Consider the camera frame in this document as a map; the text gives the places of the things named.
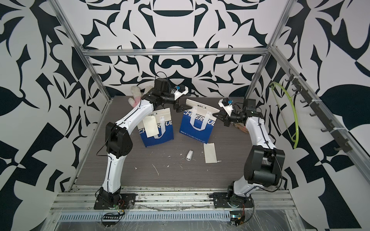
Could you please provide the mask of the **blue white paper bag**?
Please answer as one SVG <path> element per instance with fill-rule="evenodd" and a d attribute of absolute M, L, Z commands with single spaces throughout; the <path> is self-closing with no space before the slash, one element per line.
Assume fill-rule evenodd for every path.
<path fill-rule="evenodd" d="M 152 112 L 138 124 L 137 128 L 145 147 L 174 139 L 170 108 Z"/>
<path fill-rule="evenodd" d="M 183 112 L 179 132 L 195 140 L 208 143 L 217 118 L 213 116 L 220 110 L 212 106 L 186 100 L 186 105 L 190 107 Z"/>

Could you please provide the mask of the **white paper receipt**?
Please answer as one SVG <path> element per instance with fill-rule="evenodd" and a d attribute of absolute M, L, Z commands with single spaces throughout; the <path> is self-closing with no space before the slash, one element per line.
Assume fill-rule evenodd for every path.
<path fill-rule="evenodd" d="M 146 116 L 142 122 L 144 125 L 146 136 L 148 138 L 157 136 L 159 134 L 159 129 L 155 116 Z"/>
<path fill-rule="evenodd" d="M 204 156 L 206 164 L 217 163 L 217 156 L 214 143 L 204 143 Z"/>

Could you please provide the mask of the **small white stapler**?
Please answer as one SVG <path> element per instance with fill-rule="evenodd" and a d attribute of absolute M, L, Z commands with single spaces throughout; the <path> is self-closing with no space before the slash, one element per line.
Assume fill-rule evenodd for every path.
<path fill-rule="evenodd" d="M 189 150 L 187 156 L 186 156 L 186 160 L 187 161 L 191 161 L 192 160 L 192 157 L 193 157 L 193 154 L 194 154 L 194 151 L 193 150 Z"/>

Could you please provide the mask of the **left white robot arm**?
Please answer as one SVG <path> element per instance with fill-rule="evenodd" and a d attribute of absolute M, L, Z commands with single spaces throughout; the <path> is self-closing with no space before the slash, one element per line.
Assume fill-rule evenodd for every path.
<path fill-rule="evenodd" d="M 177 112 L 184 111 L 179 98 L 188 91 L 184 85 L 171 88 L 167 79 L 156 79 L 154 87 L 139 97 L 138 105 L 117 122 L 106 125 L 108 166 L 102 185 L 105 192 L 114 194 L 121 189 L 120 178 L 126 156 L 133 148 L 130 135 L 134 128 L 160 105 L 170 104 Z"/>

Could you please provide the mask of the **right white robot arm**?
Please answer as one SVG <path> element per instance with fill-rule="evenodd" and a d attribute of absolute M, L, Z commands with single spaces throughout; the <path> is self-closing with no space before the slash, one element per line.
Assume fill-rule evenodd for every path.
<path fill-rule="evenodd" d="M 256 101 L 245 99 L 240 111 L 235 111 L 232 100 L 223 98 L 218 102 L 222 108 L 213 116 L 226 127 L 241 123 L 250 135 L 252 148 L 244 164 L 243 176 L 229 187 L 231 196 L 249 197 L 255 190 L 277 191 L 283 182 L 282 170 L 285 153 L 271 141 L 262 113 L 257 111 Z"/>

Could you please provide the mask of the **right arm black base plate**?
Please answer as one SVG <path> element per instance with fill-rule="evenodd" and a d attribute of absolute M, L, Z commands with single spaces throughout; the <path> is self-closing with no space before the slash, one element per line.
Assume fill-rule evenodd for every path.
<path fill-rule="evenodd" d="M 253 208 L 251 197 L 228 195 L 228 193 L 212 193 L 209 195 L 215 208 Z"/>

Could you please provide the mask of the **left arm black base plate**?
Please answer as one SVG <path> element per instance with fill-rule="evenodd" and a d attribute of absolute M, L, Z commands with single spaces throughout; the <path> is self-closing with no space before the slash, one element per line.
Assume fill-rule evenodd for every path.
<path fill-rule="evenodd" d="M 103 194 L 98 195 L 94 204 L 94 210 L 125 210 L 135 205 L 137 194 L 120 193 L 120 194 Z"/>

